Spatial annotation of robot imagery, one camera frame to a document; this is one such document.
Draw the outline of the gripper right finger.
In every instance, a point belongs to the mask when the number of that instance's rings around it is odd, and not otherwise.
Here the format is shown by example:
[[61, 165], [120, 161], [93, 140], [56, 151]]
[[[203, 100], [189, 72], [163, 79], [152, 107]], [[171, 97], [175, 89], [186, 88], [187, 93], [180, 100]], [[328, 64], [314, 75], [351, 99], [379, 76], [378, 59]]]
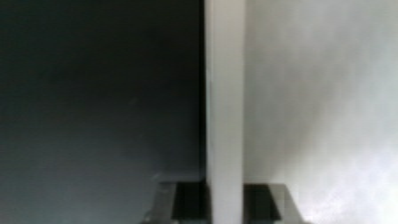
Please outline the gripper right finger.
[[244, 186], [244, 224], [306, 224], [285, 184]]

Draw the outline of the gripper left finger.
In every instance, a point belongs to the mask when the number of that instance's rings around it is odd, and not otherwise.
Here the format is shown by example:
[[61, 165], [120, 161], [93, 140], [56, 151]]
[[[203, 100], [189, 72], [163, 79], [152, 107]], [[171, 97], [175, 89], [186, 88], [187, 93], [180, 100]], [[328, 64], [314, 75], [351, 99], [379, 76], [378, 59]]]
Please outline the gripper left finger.
[[209, 189], [203, 182], [163, 182], [141, 224], [209, 224]]

